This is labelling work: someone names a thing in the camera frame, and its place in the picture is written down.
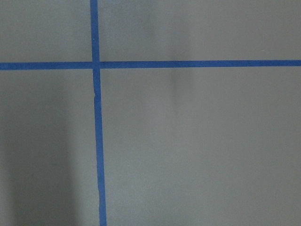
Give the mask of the blue tape line lengthwise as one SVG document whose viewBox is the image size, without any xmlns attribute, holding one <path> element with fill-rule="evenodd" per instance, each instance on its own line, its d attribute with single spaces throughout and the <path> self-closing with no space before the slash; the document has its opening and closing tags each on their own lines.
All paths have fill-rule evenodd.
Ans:
<svg viewBox="0 0 301 226">
<path fill-rule="evenodd" d="M 101 68 L 100 47 L 98 31 L 98 1 L 90 1 L 91 17 L 91 45 L 92 66 L 94 86 L 94 111 L 95 111 L 95 140 L 96 140 L 96 162 L 97 183 L 99 192 L 99 221 L 101 226 L 107 225 L 106 200 L 105 200 L 105 178 L 104 178 L 104 155 L 103 155 L 103 129 L 102 129 L 102 105 L 101 105 Z"/>
</svg>

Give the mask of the blue tape line crosswise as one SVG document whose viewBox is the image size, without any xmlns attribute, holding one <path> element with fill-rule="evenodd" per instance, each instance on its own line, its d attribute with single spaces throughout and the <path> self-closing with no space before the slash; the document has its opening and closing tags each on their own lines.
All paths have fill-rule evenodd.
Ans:
<svg viewBox="0 0 301 226">
<path fill-rule="evenodd" d="M 209 61 L 94 61 L 94 62 L 16 62 L 1 63 L 8 70 L 209 68 L 300 66 L 300 60 L 209 60 Z"/>
</svg>

